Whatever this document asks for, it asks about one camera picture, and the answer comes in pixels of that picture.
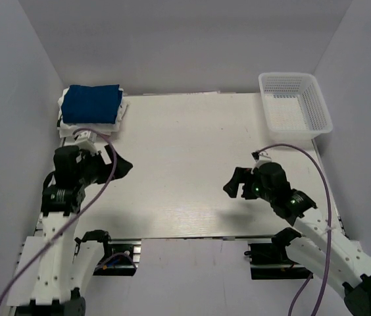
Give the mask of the blue printed t shirt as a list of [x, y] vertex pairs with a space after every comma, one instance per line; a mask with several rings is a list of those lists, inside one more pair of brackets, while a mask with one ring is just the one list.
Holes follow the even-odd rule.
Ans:
[[71, 85], [61, 105], [65, 124], [114, 124], [123, 98], [120, 86]]

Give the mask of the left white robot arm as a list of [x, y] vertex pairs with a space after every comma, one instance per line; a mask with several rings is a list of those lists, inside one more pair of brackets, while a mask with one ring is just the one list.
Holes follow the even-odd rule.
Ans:
[[105, 230], [74, 235], [86, 188], [106, 188], [124, 178], [133, 165], [112, 145], [106, 145], [110, 163], [101, 151], [69, 145], [55, 150], [55, 169], [44, 184], [41, 197], [44, 249], [35, 257], [39, 267], [28, 302], [16, 308], [16, 315], [85, 315], [84, 292], [97, 265], [110, 261], [114, 246]]

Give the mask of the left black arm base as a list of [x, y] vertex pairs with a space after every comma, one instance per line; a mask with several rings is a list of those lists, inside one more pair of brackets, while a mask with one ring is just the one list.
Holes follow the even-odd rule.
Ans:
[[111, 254], [125, 253], [129, 259], [123, 255], [117, 255], [110, 259], [108, 262], [103, 262], [109, 257], [104, 256], [98, 263], [94, 276], [108, 276], [108, 277], [132, 277], [136, 273], [136, 270], [132, 263], [136, 267], [139, 267], [139, 260], [141, 254], [141, 240], [117, 240], [112, 239], [109, 242], [111, 247]]

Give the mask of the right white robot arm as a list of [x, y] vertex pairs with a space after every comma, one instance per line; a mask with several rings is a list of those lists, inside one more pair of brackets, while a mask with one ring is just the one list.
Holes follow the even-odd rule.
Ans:
[[288, 227], [272, 237], [273, 257], [301, 264], [343, 299], [351, 315], [371, 315], [371, 257], [326, 218], [306, 193], [293, 189], [277, 163], [237, 167], [223, 190], [230, 198], [268, 202]]

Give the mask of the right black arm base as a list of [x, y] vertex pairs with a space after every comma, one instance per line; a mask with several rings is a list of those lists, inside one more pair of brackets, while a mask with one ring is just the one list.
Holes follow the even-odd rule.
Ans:
[[290, 260], [285, 250], [272, 242], [257, 242], [248, 245], [244, 257], [250, 262], [252, 280], [303, 280], [310, 271]]

